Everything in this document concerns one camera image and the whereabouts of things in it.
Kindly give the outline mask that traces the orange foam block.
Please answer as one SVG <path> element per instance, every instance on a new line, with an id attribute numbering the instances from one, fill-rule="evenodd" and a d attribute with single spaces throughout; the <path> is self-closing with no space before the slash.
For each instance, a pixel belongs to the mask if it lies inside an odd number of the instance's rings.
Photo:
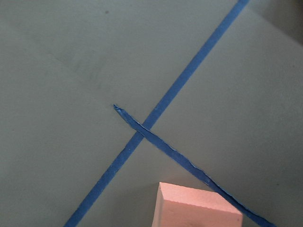
<path id="1" fill-rule="evenodd" d="M 216 192 L 160 182 L 153 227 L 241 227 L 242 213 Z"/>

